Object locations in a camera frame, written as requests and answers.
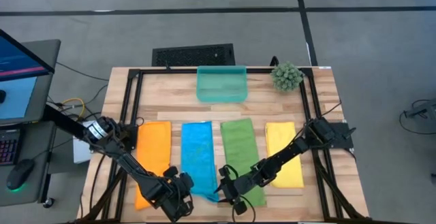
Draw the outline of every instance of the teal plastic container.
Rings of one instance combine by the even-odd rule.
[[[245,66],[199,66],[197,98],[208,103],[240,103],[248,96]]]

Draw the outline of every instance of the green cloth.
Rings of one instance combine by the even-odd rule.
[[[246,174],[250,167],[259,161],[258,146],[256,144],[253,124],[250,118],[221,124],[225,161],[234,167],[239,175]],[[264,190],[253,188],[244,195],[253,206],[266,204]]]

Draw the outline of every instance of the towel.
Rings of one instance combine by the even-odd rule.
[[[217,174],[210,121],[182,124],[182,171],[191,176],[194,195],[218,202],[218,193],[213,193],[217,188]]]
[[[285,148],[295,136],[293,122],[267,123],[265,126],[266,149],[268,157]],[[271,185],[279,188],[302,188],[302,169],[300,156],[294,157],[291,161],[281,166],[281,171],[271,182]]]
[[[258,146],[251,119],[224,122],[221,124],[221,134],[226,163],[231,165],[239,175],[246,174],[250,171],[250,167],[259,161]],[[266,204],[264,190],[260,187],[253,188],[244,197],[253,206]]]
[[[136,160],[147,171],[163,176],[170,167],[171,156],[171,122],[146,122],[138,128]],[[135,209],[149,207],[136,185]]]

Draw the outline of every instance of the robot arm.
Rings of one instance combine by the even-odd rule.
[[[162,208],[166,216],[175,222],[189,215],[193,210],[190,189],[193,186],[191,177],[186,173],[177,176],[177,168],[172,166],[163,173],[163,177],[146,171],[125,150],[130,138],[130,128],[116,124],[111,118],[101,117],[84,131],[85,142],[92,150],[108,155],[129,174],[139,186],[141,195],[154,208]]]
[[[345,135],[339,135],[324,117],[313,119],[301,130],[301,136],[298,136],[300,131],[284,149],[251,166],[250,172],[239,176],[230,165],[219,169],[219,174],[223,178],[215,192],[222,190],[225,196],[222,202],[229,202],[237,214],[242,214],[247,211],[244,201],[240,198],[242,195],[255,186],[265,187],[277,177],[281,166],[295,156],[309,149],[328,148],[335,140],[346,140],[354,130],[350,129]],[[235,174],[234,180],[230,178],[230,172]]]

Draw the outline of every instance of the caster wheel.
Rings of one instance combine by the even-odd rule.
[[[54,199],[51,197],[48,197],[46,199],[46,201],[42,204],[42,207],[49,208],[49,207],[53,206],[54,203],[55,203]]]

